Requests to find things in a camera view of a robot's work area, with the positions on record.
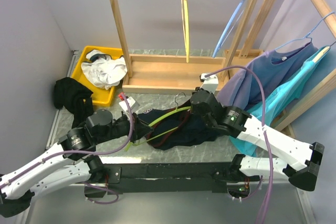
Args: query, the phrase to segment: wooden frame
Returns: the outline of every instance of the wooden frame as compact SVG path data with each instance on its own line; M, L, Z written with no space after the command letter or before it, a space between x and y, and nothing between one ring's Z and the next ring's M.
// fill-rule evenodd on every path
M316 10L319 12L321 17L326 16L332 9L326 3L325 0L311 0ZM261 26L267 18L270 8L272 7L275 0L264 0L264 3L259 11L259 14L249 31L248 39L241 50L241 55L239 57L244 57L246 52L253 45L257 34L259 33ZM332 14L324 19L329 30L332 32L336 38L336 15ZM320 83L318 83L305 97L303 97L291 110L284 112L283 116L279 118L275 123L272 124L276 130L281 131L291 122L293 122L300 115L305 113L310 107L312 107L316 102L321 100L330 91L336 88L336 69L328 74Z
M248 0L229 50L229 55L232 57L237 54L237 47L256 2L257 0ZM186 63L185 56L130 55L118 0L110 0L110 4L128 69L128 75L123 81L125 92L161 94L185 92L191 94L195 87L202 85L199 81L201 73L212 72L225 66L224 58L190 56L190 62ZM227 73L220 74L219 80L217 90L220 90L228 81Z

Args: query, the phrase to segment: wooden base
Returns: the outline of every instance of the wooden base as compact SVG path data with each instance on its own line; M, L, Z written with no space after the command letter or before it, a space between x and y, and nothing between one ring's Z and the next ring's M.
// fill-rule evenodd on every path
M213 72L222 67L222 58L190 56L186 63L185 56L167 55L130 55L133 76L126 76L122 88L127 93L151 94L191 94L202 83L201 73ZM220 81L219 91L228 81Z
M224 51L224 57L228 54L229 50ZM258 57L259 55L263 54L264 51L261 49L251 49L247 55L247 57L239 57L240 50L237 50L235 53L235 56L232 59L231 66L233 65L239 65L239 66L245 66L247 65L250 61L252 61L254 58ZM238 68L230 69L228 71L229 74L229 79L235 75L236 72L238 72Z

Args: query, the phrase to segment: yellow plastic tray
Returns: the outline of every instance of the yellow plastic tray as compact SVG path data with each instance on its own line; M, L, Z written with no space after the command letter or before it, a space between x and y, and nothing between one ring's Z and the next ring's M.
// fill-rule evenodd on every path
M85 87L90 89L93 92L92 103L97 106L110 106L113 101L113 94L115 87L112 87L109 90L100 89L95 87L83 74L81 64L84 61L88 61L85 57L86 54L92 50L99 50L107 55L110 55L113 60L119 59L122 56L121 48L109 48L109 47L95 47L95 46L86 46L76 64L75 70L72 73L72 78L76 81L83 84Z

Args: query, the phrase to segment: blue hanger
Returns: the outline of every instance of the blue hanger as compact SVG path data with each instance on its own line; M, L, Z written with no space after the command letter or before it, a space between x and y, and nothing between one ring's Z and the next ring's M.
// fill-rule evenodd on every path
M229 19L229 22L226 24L226 27L217 43L217 46L215 48L215 51L212 55L212 58L215 58L218 51L220 50L220 48L222 47L222 45L224 44L224 42L226 41L227 37L229 36L229 34L231 33L232 29L235 27L235 25L237 24L238 20L240 19L242 13L239 15L239 17L237 18L236 22L234 23L233 27L231 28L231 30L227 33L227 31L229 30L229 27L231 26L231 24L233 23L233 20L235 19L235 17L237 16L240 8L242 7L243 3L245 2L245 0L241 0L240 3L238 4L237 8L235 9L235 11L233 12L231 18Z
M305 35L303 38L301 38L301 39L293 39L293 40L291 40L291 41L289 41L289 42L286 42L285 44L283 44L283 45L281 45L280 47L277 47L276 49L275 49L275 51L276 50L278 50L278 49L280 49L281 47L284 47L285 45L288 45L289 43L292 43L292 42L294 42L294 41L298 41L298 40L303 40L303 39L310 39L310 42L312 42L312 40L313 40L313 38L311 38L311 37L309 37L309 35L321 24L321 22L322 21L324 21L325 20L325 18L327 18L329 15L331 15L331 14L333 14L333 13L335 13L335 12L331 12L331 13L329 13L329 14L327 14L327 15L325 15L318 23L317 23L317 25L309 32L309 33L307 33L307 35Z

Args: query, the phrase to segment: dark navy garment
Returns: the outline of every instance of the dark navy garment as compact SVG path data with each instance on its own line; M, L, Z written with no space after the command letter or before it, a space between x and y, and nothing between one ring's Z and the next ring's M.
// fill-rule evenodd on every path
M190 101L187 101L179 108L186 106L190 106ZM138 114L138 117L140 120L149 124L172 110L175 110L175 108L169 110L153 109ZM154 132L147 135L146 139L150 139L175 127L178 127L178 129L159 136L149 141L148 144L152 145L154 148L164 151L174 146L193 146L202 144L206 141L215 141L219 136L215 130L206 127L200 116L191 114L190 111L184 110L170 115L155 125Z

